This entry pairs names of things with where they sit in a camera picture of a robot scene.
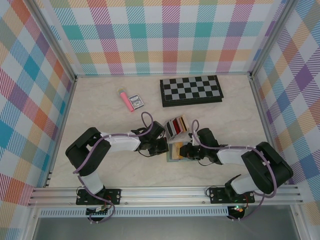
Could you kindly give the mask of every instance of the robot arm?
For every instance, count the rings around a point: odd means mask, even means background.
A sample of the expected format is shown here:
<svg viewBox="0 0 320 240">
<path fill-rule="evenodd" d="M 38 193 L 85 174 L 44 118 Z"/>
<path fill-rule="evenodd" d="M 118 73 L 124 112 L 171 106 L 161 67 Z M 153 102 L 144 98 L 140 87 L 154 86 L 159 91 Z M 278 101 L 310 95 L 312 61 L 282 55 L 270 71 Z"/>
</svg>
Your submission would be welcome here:
<svg viewBox="0 0 320 240">
<path fill-rule="evenodd" d="M 197 132 L 200 142 L 208 147 L 222 148 L 208 128 Z M 269 162 L 274 173 L 276 185 L 279 187 L 293 176 L 293 171 L 286 161 L 267 142 L 261 142 L 255 148 Z M 201 160 L 207 157 L 212 163 L 245 165 L 249 174 L 233 177 L 225 184 L 225 192 L 232 201 L 235 197 L 247 192 L 260 190 L 271 194 L 274 184 L 271 174 L 260 156 L 249 149 L 208 149 L 200 145 L 188 143 L 180 148 L 180 155 L 189 159 Z"/>
<path fill-rule="evenodd" d="M 132 130 L 126 133 L 128 136 L 116 135 L 106 137 L 96 146 L 87 163 L 78 172 L 81 181 L 91 193 L 103 195 L 105 187 L 98 176 L 97 168 L 107 153 L 148 150 L 150 156 L 155 156 L 168 151 L 167 139 L 163 137 L 165 129 L 156 121 L 153 122 L 149 133 L 134 137 L 134 135 L 145 133 L 149 127 Z M 76 169 L 79 168 L 90 152 L 88 146 L 92 147 L 100 138 L 107 135 L 109 134 L 99 132 L 95 127 L 91 127 L 85 131 L 65 151 L 71 164 Z"/>
</svg>

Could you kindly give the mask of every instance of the marble surface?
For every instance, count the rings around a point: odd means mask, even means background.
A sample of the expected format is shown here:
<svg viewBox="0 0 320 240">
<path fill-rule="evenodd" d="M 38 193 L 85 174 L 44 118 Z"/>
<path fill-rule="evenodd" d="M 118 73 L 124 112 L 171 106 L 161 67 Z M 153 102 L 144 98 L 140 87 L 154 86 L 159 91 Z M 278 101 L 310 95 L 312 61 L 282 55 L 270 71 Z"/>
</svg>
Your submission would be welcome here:
<svg viewBox="0 0 320 240">
<path fill-rule="evenodd" d="M 159 80 L 165 78 L 168 77 L 79 78 L 49 186 L 80 185 L 65 151 L 85 130 L 96 127 L 101 132 L 126 133 L 143 126 L 143 111 L 150 112 L 161 124 L 182 114 L 190 125 L 198 119 L 200 128 L 210 128 L 219 144 L 255 146 L 266 140 L 246 75 L 218 76 L 224 94 L 222 102 L 163 108 Z M 121 86 L 128 96 L 139 94 L 144 107 L 129 112 L 117 95 Z M 244 166 L 235 164 L 204 167 L 196 161 L 167 162 L 166 154 L 147 158 L 130 151 L 108 153 L 98 168 L 107 187 L 224 185 L 246 172 Z"/>
</svg>

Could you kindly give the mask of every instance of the black and white checkered board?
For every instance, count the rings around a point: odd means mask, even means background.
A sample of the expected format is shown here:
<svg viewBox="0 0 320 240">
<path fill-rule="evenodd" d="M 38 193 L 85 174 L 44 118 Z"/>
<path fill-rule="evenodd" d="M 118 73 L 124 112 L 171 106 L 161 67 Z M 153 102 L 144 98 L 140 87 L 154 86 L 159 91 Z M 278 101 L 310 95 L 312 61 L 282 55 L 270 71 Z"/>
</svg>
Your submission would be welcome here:
<svg viewBox="0 0 320 240">
<path fill-rule="evenodd" d="M 160 80 L 163 107 L 222 102 L 216 75 Z"/>
</svg>

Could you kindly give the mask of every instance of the black mounting plate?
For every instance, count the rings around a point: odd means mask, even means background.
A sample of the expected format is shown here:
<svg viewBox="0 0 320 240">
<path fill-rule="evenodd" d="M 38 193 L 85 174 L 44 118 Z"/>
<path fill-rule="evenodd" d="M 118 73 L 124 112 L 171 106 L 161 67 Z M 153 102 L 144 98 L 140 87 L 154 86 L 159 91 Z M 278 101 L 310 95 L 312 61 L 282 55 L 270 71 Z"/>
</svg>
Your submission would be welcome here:
<svg viewBox="0 0 320 240">
<path fill-rule="evenodd" d="M 111 201 L 114 205 L 120 204 L 121 199 L 121 189 L 104 189 L 102 195 L 99 194 L 98 197 Z M 76 205 L 104 205 L 105 202 L 95 197 L 91 196 L 85 189 L 79 189 L 77 192 L 79 197 L 76 198 Z"/>
<path fill-rule="evenodd" d="M 255 196 L 252 191 L 246 192 L 240 195 L 239 197 L 235 197 L 234 201 L 230 201 L 230 198 L 226 194 L 224 187 L 210 187 L 209 190 L 207 190 L 207 192 L 210 197 L 211 204 L 246 204 L 247 199 L 249 204 L 253 204 L 255 202 Z"/>
</svg>

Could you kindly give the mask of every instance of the chessboard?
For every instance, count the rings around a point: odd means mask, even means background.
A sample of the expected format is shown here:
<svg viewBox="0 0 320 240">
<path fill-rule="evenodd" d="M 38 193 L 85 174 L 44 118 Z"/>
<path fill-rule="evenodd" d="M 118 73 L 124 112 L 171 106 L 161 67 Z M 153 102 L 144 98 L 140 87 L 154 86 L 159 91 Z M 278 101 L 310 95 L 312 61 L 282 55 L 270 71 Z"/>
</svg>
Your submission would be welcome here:
<svg viewBox="0 0 320 240">
<path fill-rule="evenodd" d="M 216 75 L 163 79 L 160 91 L 164 108 L 218 103 L 224 97 Z"/>
</svg>

